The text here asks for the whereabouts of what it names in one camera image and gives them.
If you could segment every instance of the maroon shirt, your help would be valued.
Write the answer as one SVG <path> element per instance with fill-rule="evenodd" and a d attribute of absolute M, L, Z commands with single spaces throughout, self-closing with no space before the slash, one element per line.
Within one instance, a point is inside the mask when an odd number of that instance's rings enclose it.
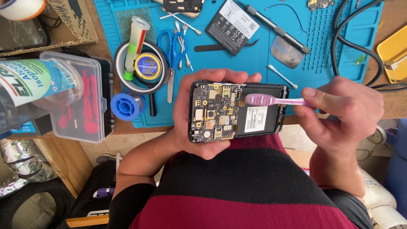
<path fill-rule="evenodd" d="M 211 160 L 178 153 L 165 165 L 157 188 L 136 184 L 114 198 L 109 228 L 373 227 L 357 198 L 322 191 L 274 134 L 233 139 Z"/>

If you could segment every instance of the blue spool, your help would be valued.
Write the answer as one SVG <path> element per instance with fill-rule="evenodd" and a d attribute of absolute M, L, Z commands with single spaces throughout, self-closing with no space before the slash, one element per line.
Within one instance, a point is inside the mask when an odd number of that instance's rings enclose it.
<path fill-rule="evenodd" d="M 146 109 L 146 101 L 143 96 L 138 94 L 131 92 L 120 93 L 113 96 L 110 107 L 113 113 L 121 120 L 133 121 Z"/>

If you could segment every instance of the screwdriver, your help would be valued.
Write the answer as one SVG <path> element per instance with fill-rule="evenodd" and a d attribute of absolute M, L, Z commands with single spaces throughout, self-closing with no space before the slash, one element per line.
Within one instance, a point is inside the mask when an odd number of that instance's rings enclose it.
<path fill-rule="evenodd" d="M 251 5 L 246 5 L 246 10 L 253 16 L 256 16 L 257 18 L 262 20 L 266 25 L 268 25 L 270 28 L 272 28 L 278 35 L 280 35 L 282 38 L 284 38 L 284 40 L 289 42 L 296 49 L 300 50 L 301 52 L 303 52 L 305 54 L 308 54 L 311 52 L 311 50 L 307 46 L 303 45 L 297 39 L 293 38 L 293 36 L 288 34 L 284 29 L 282 29 L 280 26 L 276 25 L 274 22 L 270 21 L 266 16 L 264 16 L 262 13 L 257 11 Z"/>

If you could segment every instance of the qr code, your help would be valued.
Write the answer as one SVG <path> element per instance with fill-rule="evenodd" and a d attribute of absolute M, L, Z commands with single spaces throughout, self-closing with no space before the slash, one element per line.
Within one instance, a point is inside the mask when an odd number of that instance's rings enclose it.
<path fill-rule="evenodd" d="M 251 23 L 251 24 L 249 25 L 249 28 L 251 28 L 252 30 L 253 30 L 255 27 L 256 27 L 256 25 L 255 25 L 254 23 Z"/>

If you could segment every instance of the blue scissors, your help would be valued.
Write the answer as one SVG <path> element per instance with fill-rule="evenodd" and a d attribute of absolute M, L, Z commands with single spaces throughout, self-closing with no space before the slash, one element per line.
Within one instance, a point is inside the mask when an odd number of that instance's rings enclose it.
<path fill-rule="evenodd" d="M 164 51 L 163 43 L 162 43 L 162 37 L 164 37 L 164 35 L 166 35 L 166 34 L 168 34 L 168 37 L 170 39 L 170 46 L 169 46 L 168 51 Z M 179 37 L 182 37 L 184 39 L 185 51 L 182 53 L 181 53 L 181 50 L 180 50 L 180 52 L 177 52 L 176 48 L 175 48 L 175 44 L 178 42 Z M 173 100 L 174 69 L 179 64 L 179 62 L 184 58 L 186 52 L 188 51 L 188 43 L 187 43 L 186 37 L 183 33 L 177 32 L 176 34 L 174 34 L 173 30 L 162 31 L 160 33 L 160 35 L 158 36 L 157 40 L 158 40 L 158 46 L 163 50 L 163 52 L 165 54 L 165 58 L 170 65 L 170 68 L 169 68 L 170 77 L 167 82 L 167 87 L 168 87 L 167 101 L 169 103 L 171 103 Z"/>

